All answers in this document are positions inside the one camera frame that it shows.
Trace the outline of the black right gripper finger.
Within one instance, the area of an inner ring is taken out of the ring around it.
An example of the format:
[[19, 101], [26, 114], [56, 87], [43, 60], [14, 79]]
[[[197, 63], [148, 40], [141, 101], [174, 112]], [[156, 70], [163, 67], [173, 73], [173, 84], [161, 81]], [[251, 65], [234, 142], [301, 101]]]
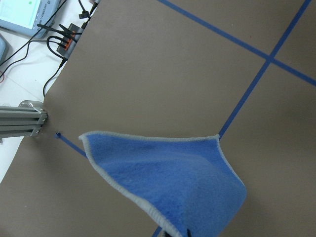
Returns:
[[163, 231], [162, 232], [162, 237], [170, 237], [170, 235], [166, 231]]

